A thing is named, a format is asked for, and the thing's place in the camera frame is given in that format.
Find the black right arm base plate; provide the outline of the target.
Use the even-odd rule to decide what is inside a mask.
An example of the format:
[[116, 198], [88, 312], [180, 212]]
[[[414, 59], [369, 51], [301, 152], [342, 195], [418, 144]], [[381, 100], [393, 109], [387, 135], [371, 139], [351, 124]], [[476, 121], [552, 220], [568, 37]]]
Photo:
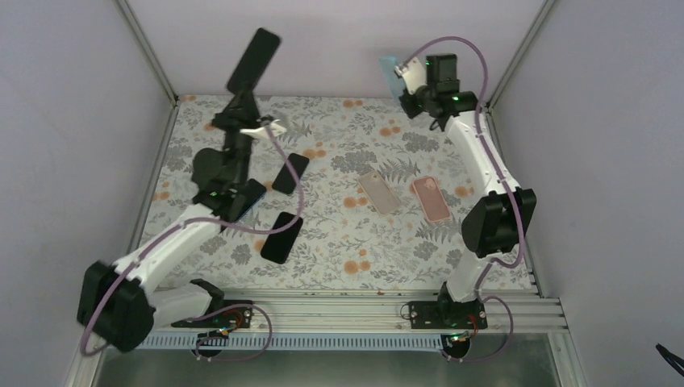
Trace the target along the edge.
[[446, 303], [413, 301], [407, 305], [409, 321], [414, 330], [465, 330], [488, 327], [484, 305], [477, 300]]

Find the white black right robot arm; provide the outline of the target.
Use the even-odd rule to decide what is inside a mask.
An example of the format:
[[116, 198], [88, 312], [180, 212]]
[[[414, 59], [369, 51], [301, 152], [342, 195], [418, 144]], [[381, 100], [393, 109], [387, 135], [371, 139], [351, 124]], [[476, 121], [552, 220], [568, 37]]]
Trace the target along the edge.
[[412, 326], [419, 329], [456, 328], [485, 324], [479, 290], [494, 265], [514, 268], [517, 256], [507, 263], [503, 256], [521, 246], [536, 195], [522, 189], [505, 167], [486, 129], [486, 119], [472, 91], [462, 91], [457, 79], [457, 56], [441, 54], [416, 57], [394, 66], [398, 78], [396, 97], [409, 118], [429, 114], [457, 147], [478, 202], [461, 223], [467, 248], [434, 302], [412, 302]]

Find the black phone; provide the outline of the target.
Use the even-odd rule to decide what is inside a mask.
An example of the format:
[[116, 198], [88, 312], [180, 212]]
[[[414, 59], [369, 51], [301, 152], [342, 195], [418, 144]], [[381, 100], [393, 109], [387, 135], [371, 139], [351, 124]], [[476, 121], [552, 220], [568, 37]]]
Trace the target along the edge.
[[302, 225], [303, 219], [298, 218], [286, 230], [269, 235], [260, 251], [261, 257], [275, 264], [284, 264], [298, 238]]

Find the cream phone case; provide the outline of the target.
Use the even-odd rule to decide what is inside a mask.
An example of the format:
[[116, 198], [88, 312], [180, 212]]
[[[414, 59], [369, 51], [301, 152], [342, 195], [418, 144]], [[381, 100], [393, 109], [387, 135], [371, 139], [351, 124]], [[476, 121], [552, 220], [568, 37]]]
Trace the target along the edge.
[[369, 201], [380, 215], [397, 210], [401, 203], [378, 171], [371, 171], [357, 178]]

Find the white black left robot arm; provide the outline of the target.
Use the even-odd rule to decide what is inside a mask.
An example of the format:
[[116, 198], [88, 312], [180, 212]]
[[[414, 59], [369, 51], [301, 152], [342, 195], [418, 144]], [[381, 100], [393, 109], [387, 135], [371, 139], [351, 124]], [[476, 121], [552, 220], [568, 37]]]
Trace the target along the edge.
[[219, 150], [196, 153], [191, 180], [198, 187], [179, 218], [159, 235], [112, 264], [93, 263], [85, 271], [77, 308], [84, 327], [81, 352], [91, 334], [121, 352], [138, 347], [148, 335], [181, 320], [196, 318], [212, 327], [224, 316], [223, 291], [205, 280], [192, 280], [171, 290], [160, 290], [170, 271], [207, 240], [235, 223], [265, 193], [248, 175], [253, 138], [248, 130], [265, 131], [271, 117], [261, 117], [251, 91], [234, 94], [211, 124], [225, 133]]

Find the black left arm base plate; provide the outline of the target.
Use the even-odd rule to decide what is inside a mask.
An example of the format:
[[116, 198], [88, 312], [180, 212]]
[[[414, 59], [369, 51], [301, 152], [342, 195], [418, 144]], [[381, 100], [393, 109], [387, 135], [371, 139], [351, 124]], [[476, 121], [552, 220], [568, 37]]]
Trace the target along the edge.
[[224, 300], [221, 312], [199, 321], [181, 320], [171, 324], [173, 328], [208, 330], [233, 330], [250, 327], [253, 302], [249, 300]]

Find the pink phone case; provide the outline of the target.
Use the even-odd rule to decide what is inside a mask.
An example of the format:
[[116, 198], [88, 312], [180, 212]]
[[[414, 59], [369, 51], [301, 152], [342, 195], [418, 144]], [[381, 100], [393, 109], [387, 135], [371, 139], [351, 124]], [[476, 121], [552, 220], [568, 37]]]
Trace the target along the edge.
[[430, 223], [438, 223], [450, 218], [448, 204], [434, 177], [421, 177], [411, 183], [423, 214]]

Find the light blue phone case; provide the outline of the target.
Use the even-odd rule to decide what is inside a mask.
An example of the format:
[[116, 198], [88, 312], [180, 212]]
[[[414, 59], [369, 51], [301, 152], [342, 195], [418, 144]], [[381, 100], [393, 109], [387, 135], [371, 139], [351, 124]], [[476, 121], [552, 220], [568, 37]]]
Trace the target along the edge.
[[393, 99], [399, 102], [406, 88], [405, 81], [397, 73], [397, 67], [400, 65], [399, 60], [394, 56], [381, 56], [379, 64]]

